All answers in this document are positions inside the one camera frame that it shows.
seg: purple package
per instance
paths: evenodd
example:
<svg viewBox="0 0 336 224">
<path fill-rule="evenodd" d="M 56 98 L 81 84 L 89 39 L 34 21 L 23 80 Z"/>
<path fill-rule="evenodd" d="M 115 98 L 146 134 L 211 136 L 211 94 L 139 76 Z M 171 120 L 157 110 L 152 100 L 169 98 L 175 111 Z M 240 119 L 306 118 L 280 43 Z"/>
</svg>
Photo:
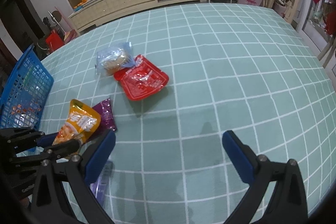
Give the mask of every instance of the purple package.
<svg viewBox="0 0 336 224">
<path fill-rule="evenodd" d="M 99 136 L 101 132 L 106 129 L 111 129 L 113 131 L 117 131 L 117 126 L 113 118 L 112 107 L 111 107 L 111 99 L 108 98 L 106 100 L 101 101 L 92 107 L 95 111 L 97 111 L 101 116 L 100 125 L 97 130 L 92 134 L 89 140 L 92 140 Z"/>
<path fill-rule="evenodd" d="M 90 184 L 90 189 L 97 199 L 100 206 L 103 206 L 105 200 L 105 191 L 107 183 L 109 182 L 109 177 L 112 173 L 113 163 L 111 161 L 107 161 L 101 171 L 97 181 L 95 183 Z"/>
</svg>

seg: clear plastic bread package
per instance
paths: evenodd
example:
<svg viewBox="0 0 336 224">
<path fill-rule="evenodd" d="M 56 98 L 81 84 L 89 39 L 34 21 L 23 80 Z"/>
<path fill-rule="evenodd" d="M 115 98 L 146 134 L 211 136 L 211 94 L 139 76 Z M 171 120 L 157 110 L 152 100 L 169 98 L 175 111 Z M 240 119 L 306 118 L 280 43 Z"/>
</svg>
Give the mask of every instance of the clear plastic bread package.
<svg viewBox="0 0 336 224">
<path fill-rule="evenodd" d="M 77 139 L 84 144 L 97 130 L 101 117 L 97 111 L 76 99 L 71 100 L 69 116 L 52 145 Z"/>
<path fill-rule="evenodd" d="M 97 72 L 113 75 L 118 70 L 135 66 L 132 44 L 123 42 L 97 52 Z"/>
</svg>

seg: blue plastic basket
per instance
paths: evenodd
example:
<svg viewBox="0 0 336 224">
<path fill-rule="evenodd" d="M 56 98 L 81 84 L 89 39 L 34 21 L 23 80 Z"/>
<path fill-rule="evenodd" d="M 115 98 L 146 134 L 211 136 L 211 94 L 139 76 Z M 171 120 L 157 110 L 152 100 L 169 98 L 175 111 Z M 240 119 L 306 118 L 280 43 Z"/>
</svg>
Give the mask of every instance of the blue plastic basket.
<svg viewBox="0 0 336 224">
<path fill-rule="evenodd" d="M 0 128 L 39 128 L 54 79 L 33 48 L 28 47 L 7 80 L 0 97 Z"/>
</svg>

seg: circular hole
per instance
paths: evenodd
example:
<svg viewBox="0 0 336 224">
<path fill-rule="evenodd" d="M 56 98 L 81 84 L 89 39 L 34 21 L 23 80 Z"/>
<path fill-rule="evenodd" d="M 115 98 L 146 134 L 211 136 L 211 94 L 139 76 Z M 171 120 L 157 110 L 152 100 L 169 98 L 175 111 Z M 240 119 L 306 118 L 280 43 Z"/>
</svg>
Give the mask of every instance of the circular hole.
<svg viewBox="0 0 336 224">
<path fill-rule="evenodd" d="M 61 21 L 62 16 L 61 16 L 61 13 L 59 11 L 57 11 L 57 10 L 53 11 L 51 14 L 53 15 L 54 18 L 56 18 L 57 22 Z"/>
</svg>

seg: metal screw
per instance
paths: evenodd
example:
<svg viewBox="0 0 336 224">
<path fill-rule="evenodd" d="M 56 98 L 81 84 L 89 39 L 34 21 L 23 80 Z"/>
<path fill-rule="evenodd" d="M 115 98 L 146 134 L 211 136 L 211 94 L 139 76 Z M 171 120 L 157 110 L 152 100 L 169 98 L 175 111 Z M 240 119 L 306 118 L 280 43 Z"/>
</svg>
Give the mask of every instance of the metal screw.
<svg viewBox="0 0 336 224">
<path fill-rule="evenodd" d="M 80 155 L 73 155 L 73 156 L 71 157 L 71 160 L 74 161 L 74 162 L 78 162 L 80 159 L 81 159 L 81 156 L 80 156 Z"/>
<path fill-rule="evenodd" d="M 261 154 L 261 155 L 258 156 L 258 160 L 259 161 L 267 161 L 268 158 L 266 157 L 266 155 Z"/>
<path fill-rule="evenodd" d="M 47 166 L 49 164 L 50 160 L 43 160 L 42 166 Z"/>
<path fill-rule="evenodd" d="M 292 159 L 290 159 L 290 160 L 289 160 L 289 164 L 290 164 L 291 166 L 296 166 L 296 165 L 297 165 L 297 161 L 296 161 L 296 160 L 292 160 Z"/>
</svg>

